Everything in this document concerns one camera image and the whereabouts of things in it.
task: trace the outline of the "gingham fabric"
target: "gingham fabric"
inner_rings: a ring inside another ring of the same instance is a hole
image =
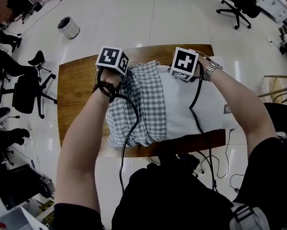
[[[127,96],[136,106],[139,123],[131,133],[127,146],[148,146],[166,139],[166,109],[161,79],[156,71],[157,60],[129,67],[127,80],[120,87],[120,94]],[[123,146],[124,140],[136,121],[135,112],[128,101],[115,98],[106,113],[109,126],[109,144]]]

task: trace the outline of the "silver watch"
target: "silver watch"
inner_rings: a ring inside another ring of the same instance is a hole
[[[219,65],[218,63],[211,60],[209,62],[208,67],[206,68],[206,70],[204,72],[204,80],[210,81],[210,76],[216,68],[219,68],[221,70],[223,69],[223,67],[221,65]]]

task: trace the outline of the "white floor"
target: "white floor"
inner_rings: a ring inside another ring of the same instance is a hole
[[[229,73],[245,84],[256,94],[268,91],[265,74],[287,75],[287,59],[275,46],[270,46],[268,36],[277,45],[280,43],[279,31],[275,22],[264,14],[251,19],[252,29],[241,24],[235,30],[235,18],[219,15],[216,9],[224,8],[221,0],[54,0],[34,13],[24,25],[17,22],[9,31],[23,33],[42,15],[46,14],[24,35],[21,47],[13,57],[27,65],[38,50],[46,58],[46,68],[58,75],[61,63],[97,54],[101,46],[132,48],[163,44],[211,44],[215,55],[225,61]],[[67,40],[57,30],[58,22],[65,16],[71,16],[80,26],[80,34],[73,40]],[[13,87],[13,78],[7,87]],[[57,79],[48,86],[49,95],[56,97]],[[11,106],[12,95],[3,97],[2,106]],[[11,115],[20,115],[21,119],[9,119],[8,129],[31,128],[34,144],[27,143],[19,151],[34,160],[36,170],[56,181],[56,166],[60,152],[57,127],[57,107],[51,101],[44,101],[45,119],[37,114],[37,107],[31,115],[11,110]],[[227,171],[226,147],[213,149],[220,160],[219,175]],[[236,193],[230,187],[230,177],[235,173],[244,173],[247,166],[246,140],[239,128],[231,133],[228,146],[230,160],[229,174],[217,180],[218,190],[233,200]],[[96,181],[101,204],[102,221],[111,225],[111,218],[121,198],[118,171],[120,158],[99,158],[96,166]],[[130,175],[146,165],[142,158],[125,159],[123,179],[127,184]],[[211,186],[208,164],[199,179]],[[240,186],[242,177],[232,179],[234,187]]]

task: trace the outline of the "white trash bin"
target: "white trash bin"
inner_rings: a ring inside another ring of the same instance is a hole
[[[80,33],[80,27],[74,22],[74,20],[72,20],[71,17],[62,19],[57,28],[68,39],[73,39]]]

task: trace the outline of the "white cube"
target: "white cube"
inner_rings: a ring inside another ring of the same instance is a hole
[[[193,50],[176,47],[170,75],[189,81],[194,73],[199,54]]]
[[[125,76],[127,72],[128,57],[121,48],[103,46],[96,60],[96,67],[113,68],[120,75]]]

